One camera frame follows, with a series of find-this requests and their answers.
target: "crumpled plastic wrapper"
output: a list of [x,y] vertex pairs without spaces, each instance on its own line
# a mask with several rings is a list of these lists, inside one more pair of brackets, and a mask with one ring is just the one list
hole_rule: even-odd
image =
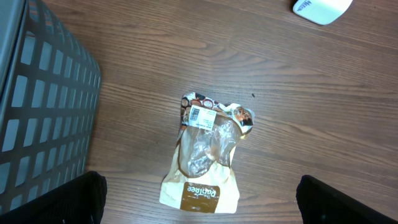
[[193,212],[234,213],[239,191],[231,163],[253,122],[254,113],[241,105],[184,95],[177,147],[159,201]]

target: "brown label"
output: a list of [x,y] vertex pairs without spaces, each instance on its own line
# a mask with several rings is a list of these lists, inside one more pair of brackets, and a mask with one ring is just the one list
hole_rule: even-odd
[[191,212],[214,213],[219,197],[220,188],[218,186],[186,182],[182,192],[180,209]]

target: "white plastic object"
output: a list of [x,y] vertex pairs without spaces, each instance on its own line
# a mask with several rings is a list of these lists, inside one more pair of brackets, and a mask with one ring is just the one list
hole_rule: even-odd
[[293,11],[316,24],[327,25],[339,18],[353,0],[298,0]]

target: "wooden surface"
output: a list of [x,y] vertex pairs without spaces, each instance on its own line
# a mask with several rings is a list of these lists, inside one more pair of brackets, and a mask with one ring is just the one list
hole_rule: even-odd
[[[398,219],[397,1],[354,0],[329,26],[288,0],[45,2],[102,70],[87,169],[108,180],[103,223],[302,223],[304,174]],[[256,113],[235,214],[159,203],[188,91]]]

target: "black object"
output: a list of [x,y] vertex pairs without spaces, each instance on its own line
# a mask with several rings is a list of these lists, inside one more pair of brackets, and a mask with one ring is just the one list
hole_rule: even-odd
[[297,203],[304,224],[397,224],[310,175],[297,187]]
[[105,177],[90,171],[0,216],[0,223],[101,223],[106,192]]

